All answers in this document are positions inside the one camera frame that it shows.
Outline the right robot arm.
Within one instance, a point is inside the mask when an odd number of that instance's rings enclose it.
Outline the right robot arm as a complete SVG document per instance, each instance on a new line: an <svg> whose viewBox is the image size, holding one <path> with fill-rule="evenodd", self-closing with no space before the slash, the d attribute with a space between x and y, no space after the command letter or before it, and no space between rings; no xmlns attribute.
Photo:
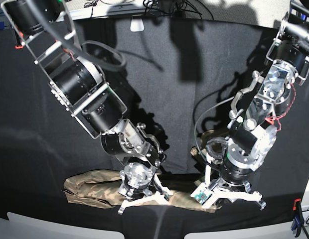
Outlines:
<svg viewBox="0 0 309 239"><path fill-rule="evenodd" d="M157 175L165 159L158 140L146 132L144 123L125 118L128 108L105 78L105 70L124 69L122 53L104 43L87 41L112 53L117 59L112 64L84 51L63 0L4 0L0 7L22 45L29 47L41 33L53 39L42 53L33 53L34 62L48 77L60 104L124 166L119 193L127 201L153 193L168 200L172 193Z"/></svg>

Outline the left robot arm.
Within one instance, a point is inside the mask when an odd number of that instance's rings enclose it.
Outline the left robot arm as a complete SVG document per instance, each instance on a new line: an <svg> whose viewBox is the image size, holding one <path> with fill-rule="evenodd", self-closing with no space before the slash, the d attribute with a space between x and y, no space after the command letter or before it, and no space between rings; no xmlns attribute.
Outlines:
<svg viewBox="0 0 309 239"><path fill-rule="evenodd" d="M275 143L277 123L293 104L294 84L302 85L309 75L309 0L290 2L266 64L231 100L228 136L206 143L202 185L208 189L247 185Z"/></svg>

